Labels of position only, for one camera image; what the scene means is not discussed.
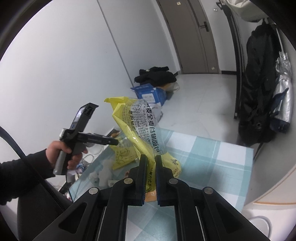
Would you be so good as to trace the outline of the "white shoulder bag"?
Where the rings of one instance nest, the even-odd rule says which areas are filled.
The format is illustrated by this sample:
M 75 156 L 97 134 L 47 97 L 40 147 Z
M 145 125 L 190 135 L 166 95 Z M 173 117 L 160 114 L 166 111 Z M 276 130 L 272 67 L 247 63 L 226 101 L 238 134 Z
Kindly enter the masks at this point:
M 268 18 L 264 11 L 249 0 L 222 0 L 221 2 L 246 22 L 258 22 Z

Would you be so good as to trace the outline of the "person's dark sleeve forearm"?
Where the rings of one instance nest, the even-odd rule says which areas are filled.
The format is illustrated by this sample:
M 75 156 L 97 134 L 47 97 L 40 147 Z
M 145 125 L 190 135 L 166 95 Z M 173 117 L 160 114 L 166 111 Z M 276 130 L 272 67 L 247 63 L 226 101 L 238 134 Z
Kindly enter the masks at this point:
M 42 150 L 26 156 L 28 165 L 17 159 L 1 163 L 1 205 L 25 196 L 37 187 L 41 180 L 54 177 L 53 167 Z

